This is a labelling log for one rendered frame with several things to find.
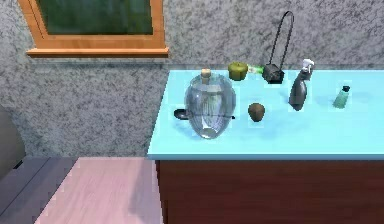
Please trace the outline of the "clear glass vase with cork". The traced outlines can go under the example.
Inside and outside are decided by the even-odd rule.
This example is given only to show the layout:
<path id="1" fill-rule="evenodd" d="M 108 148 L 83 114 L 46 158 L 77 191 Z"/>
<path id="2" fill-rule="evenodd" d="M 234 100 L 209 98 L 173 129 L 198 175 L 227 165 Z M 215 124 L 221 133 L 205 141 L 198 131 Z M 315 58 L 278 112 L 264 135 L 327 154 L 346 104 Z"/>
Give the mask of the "clear glass vase with cork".
<path id="1" fill-rule="evenodd" d="M 192 129 L 204 139 L 215 139 L 228 127 L 236 107 L 231 81 L 202 69 L 185 93 L 185 109 Z"/>

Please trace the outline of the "green apple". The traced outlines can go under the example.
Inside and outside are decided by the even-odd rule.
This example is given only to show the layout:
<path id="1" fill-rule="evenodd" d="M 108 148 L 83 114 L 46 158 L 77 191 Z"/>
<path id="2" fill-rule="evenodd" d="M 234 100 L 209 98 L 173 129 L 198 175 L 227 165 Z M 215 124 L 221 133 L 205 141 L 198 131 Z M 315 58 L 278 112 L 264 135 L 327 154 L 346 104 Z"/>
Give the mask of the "green apple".
<path id="1" fill-rule="evenodd" d="M 229 78 L 233 81 L 244 80 L 247 72 L 248 65 L 243 62 L 232 62 L 228 65 Z"/>

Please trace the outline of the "brown round potato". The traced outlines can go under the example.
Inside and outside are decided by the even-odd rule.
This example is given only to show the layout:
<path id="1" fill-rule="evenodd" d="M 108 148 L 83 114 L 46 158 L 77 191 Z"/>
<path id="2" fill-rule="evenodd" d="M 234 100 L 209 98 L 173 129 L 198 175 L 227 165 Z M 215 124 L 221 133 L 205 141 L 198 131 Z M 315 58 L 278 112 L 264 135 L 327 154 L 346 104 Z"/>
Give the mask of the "brown round potato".
<path id="1" fill-rule="evenodd" d="M 252 103 L 248 106 L 248 114 L 253 122 L 260 122 L 265 114 L 265 107 L 260 103 Z"/>

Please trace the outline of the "brown cupboard with blue top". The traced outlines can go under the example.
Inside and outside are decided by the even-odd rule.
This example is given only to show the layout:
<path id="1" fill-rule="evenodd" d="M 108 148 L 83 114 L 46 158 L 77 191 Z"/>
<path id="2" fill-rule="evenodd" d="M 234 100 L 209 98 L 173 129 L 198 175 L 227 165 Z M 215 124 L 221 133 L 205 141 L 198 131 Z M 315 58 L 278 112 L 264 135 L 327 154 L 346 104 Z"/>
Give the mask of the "brown cupboard with blue top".
<path id="1" fill-rule="evenodd" d="M 299 112 L 287 102 L 296 71 L 281 85 L 250 75 L 214 140 L 174 116 L 196 74 L 170 72 L 148 149 L 164 224 L 384 224 L 384 70 L 317 70 Z"/>

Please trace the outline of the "grey spray bottle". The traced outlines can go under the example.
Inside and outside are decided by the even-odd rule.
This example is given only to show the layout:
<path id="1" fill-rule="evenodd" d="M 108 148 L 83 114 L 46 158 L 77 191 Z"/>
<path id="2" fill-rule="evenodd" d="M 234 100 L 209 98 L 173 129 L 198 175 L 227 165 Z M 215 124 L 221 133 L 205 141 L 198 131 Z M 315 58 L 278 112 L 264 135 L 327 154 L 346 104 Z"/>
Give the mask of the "grey spray bottle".
<path id="1" fill-rule="evenodd" d="M 293 82 L 288 103 L 295 111 L 300 111 L 304 106 L 307 96 L 306 81 L 311 79 L 314 65 L 311 59 L 304 59 L 302 68 Z"/>

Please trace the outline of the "wooden framed window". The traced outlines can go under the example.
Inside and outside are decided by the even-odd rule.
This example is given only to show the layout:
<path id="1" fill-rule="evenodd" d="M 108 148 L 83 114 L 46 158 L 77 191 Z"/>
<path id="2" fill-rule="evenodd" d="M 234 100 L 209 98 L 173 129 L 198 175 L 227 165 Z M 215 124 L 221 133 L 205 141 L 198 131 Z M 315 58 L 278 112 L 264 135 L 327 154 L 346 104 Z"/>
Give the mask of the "wooden framed window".
<path id="1" fill-rule="evenodd" d="M 150 0 L 152 35 L 50 35 L 36 0 L 18 0 L 35 47 L 32 58 L 167 58 L 163 0 Z"/>

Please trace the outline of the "green bottle with black cap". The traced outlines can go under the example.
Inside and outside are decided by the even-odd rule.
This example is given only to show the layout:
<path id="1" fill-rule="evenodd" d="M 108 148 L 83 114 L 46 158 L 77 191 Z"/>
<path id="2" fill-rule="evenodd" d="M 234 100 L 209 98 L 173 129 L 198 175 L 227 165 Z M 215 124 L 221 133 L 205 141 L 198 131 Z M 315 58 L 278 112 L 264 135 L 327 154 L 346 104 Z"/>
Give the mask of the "green bottle with black cap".
<path id="1" fill-rule="evenodd" d="M 348 101 L 349 98 L 349 91 L 350 86 L 344 85 L 342 89 L 339 91 L 338 95 L 336 96 L 333 106 L 338 109 L 343 109 Z"/>

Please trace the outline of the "grey rounded seat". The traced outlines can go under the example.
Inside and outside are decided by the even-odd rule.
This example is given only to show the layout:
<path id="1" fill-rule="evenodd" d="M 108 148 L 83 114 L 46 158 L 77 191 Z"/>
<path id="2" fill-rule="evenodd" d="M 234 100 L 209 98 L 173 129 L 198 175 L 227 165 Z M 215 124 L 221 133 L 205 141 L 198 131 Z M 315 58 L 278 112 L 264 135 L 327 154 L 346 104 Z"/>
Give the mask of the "grey rounded seat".
<path id="1" fill-rule="evenodd" d="M 25 145 L 11 116 L 0 105 L 0 180 L 26 156 Z"/>

